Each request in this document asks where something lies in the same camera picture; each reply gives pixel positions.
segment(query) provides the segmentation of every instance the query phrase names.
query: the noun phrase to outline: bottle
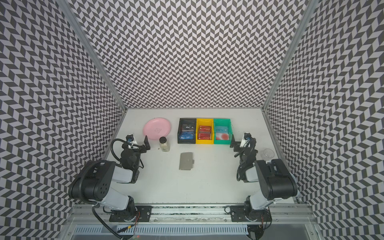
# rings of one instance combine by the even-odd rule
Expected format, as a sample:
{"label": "bottle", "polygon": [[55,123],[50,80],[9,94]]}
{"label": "bottle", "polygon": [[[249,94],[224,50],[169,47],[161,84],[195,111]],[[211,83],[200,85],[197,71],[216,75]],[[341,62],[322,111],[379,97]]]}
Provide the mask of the bottle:
{"label": "bottle", "polygon": [[160,138],[160,148],[163,152],[169,152],[170,145],[165,137]]}

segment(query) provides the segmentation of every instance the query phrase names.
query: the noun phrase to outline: oval pink plate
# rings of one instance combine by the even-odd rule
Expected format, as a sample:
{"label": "oval pink plate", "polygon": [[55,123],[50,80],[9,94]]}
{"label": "oval pink plate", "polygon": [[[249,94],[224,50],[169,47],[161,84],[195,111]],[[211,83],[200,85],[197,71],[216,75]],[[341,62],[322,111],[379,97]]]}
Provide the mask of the oval pink plate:
{"label": "oval pink plate", "polygon": [[143,134],[147,135],[151,140],[159,140],[160,137],[165,137],[170,131],[170,122],[165,118],[154,118],[149,120],[144,128]]}

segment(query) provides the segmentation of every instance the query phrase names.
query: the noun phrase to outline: yellow bin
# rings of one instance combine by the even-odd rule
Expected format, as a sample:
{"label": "yellow bin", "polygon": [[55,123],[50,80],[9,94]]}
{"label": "yellow bin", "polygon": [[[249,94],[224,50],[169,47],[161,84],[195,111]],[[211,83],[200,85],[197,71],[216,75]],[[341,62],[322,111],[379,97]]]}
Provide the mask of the yellow bin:
{"label": "yellow bin", "polygon": [[[199,140],[200,126],[211,126],[211,140]],[[213,144],[215,141],[214,120],[212,118],[198,118],[196,121],[196,144]]]}

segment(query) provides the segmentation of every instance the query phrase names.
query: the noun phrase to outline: chevron pattern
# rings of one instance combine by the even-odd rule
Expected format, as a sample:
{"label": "chevron pattern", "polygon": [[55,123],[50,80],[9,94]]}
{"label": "chevron pattern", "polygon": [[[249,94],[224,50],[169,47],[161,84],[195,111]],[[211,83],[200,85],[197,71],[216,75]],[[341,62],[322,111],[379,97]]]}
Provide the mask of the chevron pattern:
{"label": "chevron pattern", "polygon": [[53,239],[122,115],[53,0],[0,0],[0,239]]}
{"label": "chevron pattern", "polygon": [[321,1],[268,114],[326,239],[384,239],[384,1]]}
{"label": "chevron pattern", "polygon": [[308,0],[69,0],[130,108],[262,106]]}

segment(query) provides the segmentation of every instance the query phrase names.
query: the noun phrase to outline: bottle cap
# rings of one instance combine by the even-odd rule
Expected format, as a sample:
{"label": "bottle cap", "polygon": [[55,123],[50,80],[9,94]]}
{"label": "bottle cap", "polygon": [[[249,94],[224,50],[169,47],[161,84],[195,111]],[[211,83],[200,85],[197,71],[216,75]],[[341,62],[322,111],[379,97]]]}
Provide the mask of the bottle cap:
{"label": "bottle cap", "polygon": [[167,142],[167,139],[165,137],[161,137],[159,140],[160,140],[160,143],[166,143]]}

